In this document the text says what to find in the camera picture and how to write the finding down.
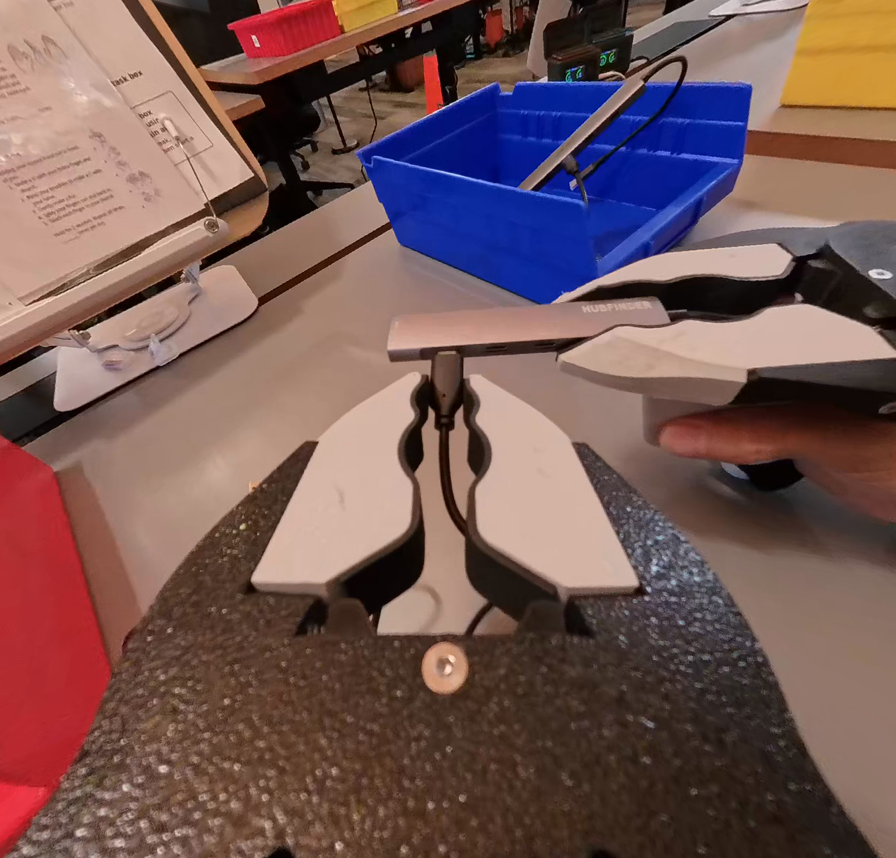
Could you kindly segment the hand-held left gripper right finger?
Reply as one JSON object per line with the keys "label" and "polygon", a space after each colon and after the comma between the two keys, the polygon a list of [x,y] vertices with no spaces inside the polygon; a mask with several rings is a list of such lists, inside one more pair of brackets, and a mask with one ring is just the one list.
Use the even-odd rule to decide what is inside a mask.
{"label": "hand-held left gripper right finger", "polygon": [[480,374],[465,381],[465,566],[479,595],[521,621],[530,605],[633,595],[628,553],[573,441]]}

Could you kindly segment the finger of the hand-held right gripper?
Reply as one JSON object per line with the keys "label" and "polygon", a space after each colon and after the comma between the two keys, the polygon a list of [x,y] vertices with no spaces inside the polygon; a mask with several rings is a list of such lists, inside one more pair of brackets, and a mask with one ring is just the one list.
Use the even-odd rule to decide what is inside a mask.
{"label": "finger of the hand-held right gripper", "polygon": [[728,320],[798,303],[798,264],[778,244],[711,247],[649,257],[553,302],[590,321]]}
{"label": "finger of the hand-held right gripper", "polygon": [[644,438],[729,406],[830,404],[894,414],[895,351],[883,332],[809,304],[732,321],[616,326],[557,357],[568,374],[643,398]]}

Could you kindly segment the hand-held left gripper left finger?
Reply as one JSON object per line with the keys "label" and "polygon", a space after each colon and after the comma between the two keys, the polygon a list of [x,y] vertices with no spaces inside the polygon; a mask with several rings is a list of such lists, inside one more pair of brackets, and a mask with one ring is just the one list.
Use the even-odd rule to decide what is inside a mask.
{"label": "hand-held left gripper left finger", "polygon": [[407,592],[425,562],[420,484],[429,381],[409,373],[316,441],[251,577],[262,593],[351,598],[370,615]]}

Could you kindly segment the smooth black cable grey plugs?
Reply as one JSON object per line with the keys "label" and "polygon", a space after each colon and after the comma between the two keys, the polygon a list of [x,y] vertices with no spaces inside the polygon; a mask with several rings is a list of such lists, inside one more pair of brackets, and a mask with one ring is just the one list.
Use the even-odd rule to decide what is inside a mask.
{"label": "smooth black cable grey plugs", "polygon": [[471,539],[467,517],[454,490],[452,432],[462,408],[465,389],[464,362],[457,352],[438,352],[430,361],[430,406],[437,432],[437,461],[442,504],[454,528],[468,548]]}

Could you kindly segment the grey hub with black cable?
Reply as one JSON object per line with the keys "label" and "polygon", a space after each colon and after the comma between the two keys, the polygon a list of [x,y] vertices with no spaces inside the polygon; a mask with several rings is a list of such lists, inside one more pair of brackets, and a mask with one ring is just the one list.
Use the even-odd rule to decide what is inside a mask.
{"label": "grey hub with black cable", "polygon": [[[617,120],[620,120],[635,102],[637,102],[645,93],[647,84],[660,71],[678,66],[678,79],[671,87],[666,95],[666,99],[658,107],[658,109],[647,117],[641,125],[638,125],[626,137],[613,146],[608,152],[604,153],[597,161],[581,168],[578,162],[578,155],[597,138],[611,127]],[[597,172],[606,162],[614,155],[628,147],[638,136],[642,135],[646,129],[657,122],[665,113],[671,102],[676,98],[681,87],[685,83],[689,69],[689,62],[686,56],[682,54],[665,57],[660,61],[641,68],[631,77],[621,81],[621,85],[617,91],[600,106],[599,110],[593,113],[588,119],[581,124],[572,135],[566,138],[554,152],[548,156],[529,176],[522,180],[519,190],[526,192],[538,192],[548,184],[559,172],[564,172],[572,181],[574,189],[581,196],[581,202],[588,204],[588,193],[586,189],[586,181]]]}
{"label": "grey hub with black cable", "polygon": [[433,359],[441,352],[463,358],[562,352],[618,326],[670,323],[655,299],[570,302],[526,307],[402,315],[390,326],[390,361]]}

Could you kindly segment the blue plastic bin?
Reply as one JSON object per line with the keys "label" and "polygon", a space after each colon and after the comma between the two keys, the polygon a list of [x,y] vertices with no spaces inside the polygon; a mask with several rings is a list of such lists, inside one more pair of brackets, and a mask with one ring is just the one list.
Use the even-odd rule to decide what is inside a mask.
{"label": "blue plastic bin", "polygon": [[617,90],[492,84],[358,157],[399,243],[536,303],[682,241],[733,191],[753,87],[685,83],[666,112],[588,180],[520,184]]}

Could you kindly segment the red plastic bin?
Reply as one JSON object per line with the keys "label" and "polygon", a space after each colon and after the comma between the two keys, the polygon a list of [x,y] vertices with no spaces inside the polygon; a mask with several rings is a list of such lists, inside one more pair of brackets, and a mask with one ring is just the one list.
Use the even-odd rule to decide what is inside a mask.
{"label": "red plastic bin", "polygon": [[3,849],[46,804],[74,761],[109,678],[56,476],[2,439]]}

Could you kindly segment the person's right hand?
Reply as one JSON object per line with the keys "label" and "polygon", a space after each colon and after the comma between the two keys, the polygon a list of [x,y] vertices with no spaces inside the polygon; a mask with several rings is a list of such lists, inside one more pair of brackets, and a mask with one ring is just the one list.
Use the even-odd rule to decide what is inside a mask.
{"label": "person's right hand", "polygon": [[728,464],[791,460],[809,482],[857,512],[895,521],[895,423],[815,404],[726,407],[671,419],[658,445]]}

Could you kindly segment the yellow plastic bin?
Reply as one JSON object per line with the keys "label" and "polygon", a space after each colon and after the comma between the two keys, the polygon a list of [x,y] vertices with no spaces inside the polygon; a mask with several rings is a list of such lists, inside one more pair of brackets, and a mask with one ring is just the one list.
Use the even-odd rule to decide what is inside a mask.
{"label": "yellow plastic bin", "polygon": [[780,104],[894,110],[895,0],[810,0]]}

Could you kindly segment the black battery charger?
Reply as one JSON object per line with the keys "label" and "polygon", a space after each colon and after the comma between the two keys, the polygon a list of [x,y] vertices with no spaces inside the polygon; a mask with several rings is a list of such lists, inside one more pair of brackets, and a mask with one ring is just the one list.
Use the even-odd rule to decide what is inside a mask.
{"label": "black battery charger", "polygon": [[546,79],[566,83],[625,79],[632,60],[633,35],[632,29],[625,28],[554,50],[546,56]]}

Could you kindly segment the instruction sheet on stand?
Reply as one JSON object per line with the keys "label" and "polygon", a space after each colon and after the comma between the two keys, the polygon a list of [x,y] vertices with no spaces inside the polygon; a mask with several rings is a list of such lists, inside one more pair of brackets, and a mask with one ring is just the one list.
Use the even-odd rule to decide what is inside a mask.
{"label": "instruction sheet on stand", "polygon": [[93,404],[163,367],[238,326],[258,308],[234,267],[203,272],[201,264],[261,224],[268,207],[267,180],[161,13],[151,0],[137,1],[251,166],[253,178],[226,194],[221,210],[199,185],[201,214],[83,271],[36,302],[14,302],[2,291],[2,363],[49,348],[47,358],[55,362],[53,407],[59,414]]}

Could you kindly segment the wooden table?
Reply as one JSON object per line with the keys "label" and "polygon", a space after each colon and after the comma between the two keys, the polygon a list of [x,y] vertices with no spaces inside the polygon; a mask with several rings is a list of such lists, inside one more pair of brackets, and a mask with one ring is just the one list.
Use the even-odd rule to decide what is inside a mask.
{"label": "wooden table", "polygon": [[269,110],[287,100],[309,104],[385,73],[400,61],[434,53],[442,102],[458,99],[456,58],[477,32],[488,0],[433,0],[286,57],[227,57],[199,71],[216,89],[259,95]]}

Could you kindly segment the small yellow bin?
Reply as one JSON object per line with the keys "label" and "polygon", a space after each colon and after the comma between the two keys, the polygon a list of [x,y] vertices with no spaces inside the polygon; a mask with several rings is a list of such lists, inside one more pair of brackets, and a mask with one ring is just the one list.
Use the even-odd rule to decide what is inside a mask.
{"label": "small yellow bin", "polygon": [[399,10],[399,0],[332,0],[332,4],[344,34],[386,19]]}

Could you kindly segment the laminated exercise sheet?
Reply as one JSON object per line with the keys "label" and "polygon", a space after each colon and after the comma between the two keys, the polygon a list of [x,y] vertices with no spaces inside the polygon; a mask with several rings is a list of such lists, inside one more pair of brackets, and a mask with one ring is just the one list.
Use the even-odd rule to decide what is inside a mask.
{"label": "laminated exercise sheet", "polygon": [[36,302],[203,211],[47,0],[1,0],[2,291]]}

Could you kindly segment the white instruction sheet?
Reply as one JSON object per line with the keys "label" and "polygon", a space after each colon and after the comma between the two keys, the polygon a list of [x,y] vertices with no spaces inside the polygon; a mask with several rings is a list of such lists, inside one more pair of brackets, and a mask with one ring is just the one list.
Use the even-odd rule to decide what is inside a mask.
{"label": "white instruction sheet", "polygon": [[216,208],[253,170],[137,0],[47,0],[157,146]]}

